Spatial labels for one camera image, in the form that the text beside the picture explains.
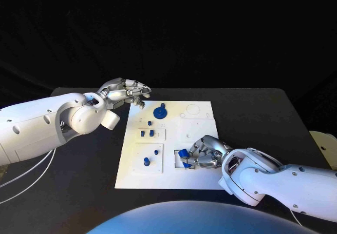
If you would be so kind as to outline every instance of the white cable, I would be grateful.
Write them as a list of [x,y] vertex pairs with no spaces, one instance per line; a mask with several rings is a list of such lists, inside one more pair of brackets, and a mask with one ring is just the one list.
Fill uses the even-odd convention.
[[295,217],[295,214],[292,213],[292,210],[289,210],[289,211],[290,211],[290,214],[292,214],[292,216],[293,216],[293,218],[295,218],[297,224],[302,226],[302,224],[299,223],[299,221],[297,221],[297,219],[296,219],[296,217]]
[[0,188],[2,186],[5,186],[7,184],[9,184],[12,181],[15,181],[18,178],[21,178],[38,165],[40,163],[44,161],[44,159],[47,158],[48,154],[51,153],[53,150],[48,151],[47,155],[43,157],[43,159],[38,161],[38,163],[20,175],[17,176],[14,179],[11,179],[8,182],[5,182],[4,184],[0,185]]
[[[44,172],[47,171],[48,165],[50,165],[50,163],[53,161],[53,157],[54,157],[54,152],[53,152],[53,156],[51,156],[51,159],[48,161],[47,167],[44,169]],[[14,197],[17,197],[34,185],[34,183],[38,181],[40,177],[37,178],[37,180],[28,185],[28,187],[22,191],[20,191],[14,196],[11,196],[11,198],[8,198],[7,200],[1,201],[0,204],[2,204],[8,200],[11,200]]]

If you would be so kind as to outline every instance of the black background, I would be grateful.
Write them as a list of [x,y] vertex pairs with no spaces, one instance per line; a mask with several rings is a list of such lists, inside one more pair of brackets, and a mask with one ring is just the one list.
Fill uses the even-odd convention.
[[282,88],[337,135],[335,13],[211,2],[0,2],[0,106],[116,77],[151,88]]

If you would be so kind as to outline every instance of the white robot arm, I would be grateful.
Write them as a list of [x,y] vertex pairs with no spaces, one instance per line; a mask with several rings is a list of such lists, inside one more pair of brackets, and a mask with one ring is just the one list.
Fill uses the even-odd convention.
[[0,110],[0,165],[30,159],[90,133],[99,124],[113,129],[119,117],[110,111],[123,102],[143,108],[139,95],[151,89],[139,82],[112,79],[96,93],[64,94]]
[[337,222],[337,173],[300,165],[282,165],[253,148],[233,150],[204,136],[189,151],[178,152],[185,167],[221,167],[218,185],[246,204],[272,196],[292,211]]

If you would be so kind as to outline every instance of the white board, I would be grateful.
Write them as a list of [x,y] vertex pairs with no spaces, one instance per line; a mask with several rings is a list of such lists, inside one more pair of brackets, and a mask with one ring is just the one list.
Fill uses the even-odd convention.
[[[221,169],[181,168],[176,151],[189,149],[204,136],[217,138],[215,122],[208,101],[143,101],[145,108],[130,105],[120,151],[115,188],[128,189],[215,189]],[[165,104],[166,116],[156,119],[152,111]],[[161,145],[159,157],[153,148]],[[149,166],[143,166],[143,157]]]

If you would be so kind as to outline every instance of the black table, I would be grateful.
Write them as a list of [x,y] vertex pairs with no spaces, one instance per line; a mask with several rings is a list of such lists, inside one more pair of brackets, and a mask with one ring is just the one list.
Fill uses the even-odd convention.
[[[96,89],[57,88],[51,96],[92,91]],[[329,168],[282,90],[152,89],[149,100],[211,101],[218,138],[233,148],[253,147],[283,164]],[[223,190],[113,188],[128,109],[129,105],[123,104],[115,110],[120,121],[112,131],[99,126],[90,134],[57,148],[38,182],[0,205],[1,233],[83,233],[122,212],[171,200],[214,201],[248,207]],[[41,156],[11,164],[2,182],[40,159]],[[45,164],[43,162],[27,176],[0,190],[1,200],[27,187]],[[269,196],[254,209],[293,221],[287,208]],[[295,213],[295,216],[305,227],[321,233],[335,233],[335,223],[303,214]]]

